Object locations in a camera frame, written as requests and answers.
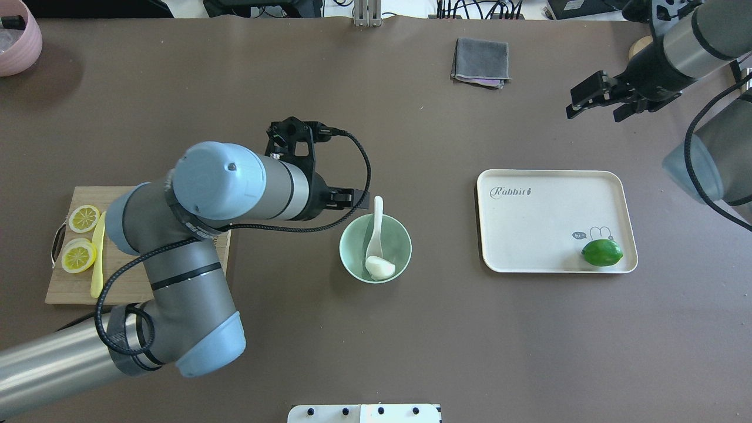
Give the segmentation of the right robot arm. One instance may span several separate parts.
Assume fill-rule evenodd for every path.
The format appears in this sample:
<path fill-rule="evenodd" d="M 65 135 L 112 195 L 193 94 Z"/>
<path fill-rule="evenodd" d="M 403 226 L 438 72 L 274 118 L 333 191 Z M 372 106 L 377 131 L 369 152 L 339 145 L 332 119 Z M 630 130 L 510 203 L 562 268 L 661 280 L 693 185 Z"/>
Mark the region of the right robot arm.
<path fill-rule="evenodd" d="M 616 122 L 657 112 L 682 91 L 750 53 L 749 1 L 618 1 L 623 18 L 646 22 L 652 40 L 620 75 L 599 70 L 572 88 L 569 119 L 617 104 Z M 747 76 L 715 96 L 690 121 L 663 169 L 699 203 L 750 229 L 750 90 Z"/>

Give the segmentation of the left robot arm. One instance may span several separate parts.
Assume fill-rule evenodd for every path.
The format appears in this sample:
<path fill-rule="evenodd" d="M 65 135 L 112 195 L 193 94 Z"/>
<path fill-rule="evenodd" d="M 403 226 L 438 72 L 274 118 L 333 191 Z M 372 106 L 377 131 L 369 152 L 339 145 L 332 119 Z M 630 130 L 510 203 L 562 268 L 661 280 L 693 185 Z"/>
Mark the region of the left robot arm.
<path fill-rule="evenodd" d="M 90 315 L 2 352 L 2 420 L 122 378 L 174 364 L 183 377 L 226 366 L 246 348 L 214 238 L 234 229 L 292 233 L 267 220 L 311 220 L 367 206 L 372 170 L 350 132 L 294 117 L 267 129 L 263 155 L 233 143 L 193 145 L 164 180 L 117 198 L 108 238 L 130 262 L 105 281 Z M 361 190 L 316 172 L 315 145 L 348 137 L 362 155 Z"/>

